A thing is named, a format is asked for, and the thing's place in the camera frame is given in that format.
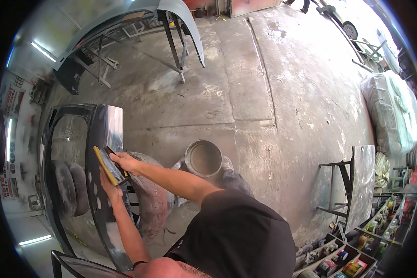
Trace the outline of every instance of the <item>white car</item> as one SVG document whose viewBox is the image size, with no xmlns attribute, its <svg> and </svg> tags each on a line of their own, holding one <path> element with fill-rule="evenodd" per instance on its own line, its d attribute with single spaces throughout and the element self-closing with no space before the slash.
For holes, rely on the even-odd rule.
<svg viewBox="0 0 417 278">
<path fill-rule="evenodd" d="M 397 46 L 386 25 L 370 6 L 363 0 L 320 0 L 320 2 L 323 6 L 328 7 L 326 10 L 338 22 L 345 34 L 351 40 L 359 41 L 355 44 L 368 56 L 373 53 L 376 47 L 361 42 L 380 46 L 386 40 L 383 47 L 378 50 L 378 54 L 373 56 L 373 60 L 376 63 L 385 60 L 388 69 L 399 73 Z"/>
</svg>

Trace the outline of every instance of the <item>table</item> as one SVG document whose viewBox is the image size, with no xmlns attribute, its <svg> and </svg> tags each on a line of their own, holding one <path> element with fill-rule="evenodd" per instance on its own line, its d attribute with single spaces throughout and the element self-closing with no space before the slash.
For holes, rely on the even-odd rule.
<svg viewBox="0 0 417 278">
<path fill-rule="evenodd" d="M 346 165 L 350 165 L 350 174 Z M 317 207 L 319 210 L 335 214 L 346 219 L 343 233 L 346 234 L 369 219 L 371 213 L 372 197 L 375 185 L 375 147 L 374 145 L 362 145 L 352 147 L 350 161 L 341 161 L 320 164 L 320 167 L 331 166 L 332 177 L 329 197 L 329 207 Z M 345 185 L 347 203 L 332 203 L 331 197 L 334 190 L 334 170 L 338 166 Z M 347 207 L 345 213 L 338 211 Z"/>
</svg>

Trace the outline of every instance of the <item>person's foot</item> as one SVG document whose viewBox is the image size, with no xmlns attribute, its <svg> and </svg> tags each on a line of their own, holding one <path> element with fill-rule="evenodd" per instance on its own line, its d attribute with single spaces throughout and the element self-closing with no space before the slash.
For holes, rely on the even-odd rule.
<svg viewBox="0 0 417 278">
<path fill-rule="evenodd" d="M 226 156 L 222 157 L 222 169 L 224 169 L 224 171 L 234 169 L 234 165 L 233 165 L 232 161 Z"/>
</svg>

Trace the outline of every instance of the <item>plastic sheet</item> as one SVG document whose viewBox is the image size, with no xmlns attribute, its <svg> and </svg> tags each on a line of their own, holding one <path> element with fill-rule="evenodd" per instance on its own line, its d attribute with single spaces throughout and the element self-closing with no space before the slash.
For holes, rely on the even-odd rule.
<svg viewBox="0 0 417 278">
<path fill-rule="evenodd" d="M 383 153 L 375 154 L 375 187 L 384 188 L 389 183 L 390 163 Z"/>
<path fill-rule="evenodd" d="M 417 143 L 417 100 L 406 82 L 389 70 L 361 83 L 377 131 L 377 151 L 403 155 Z"/>
</svg>

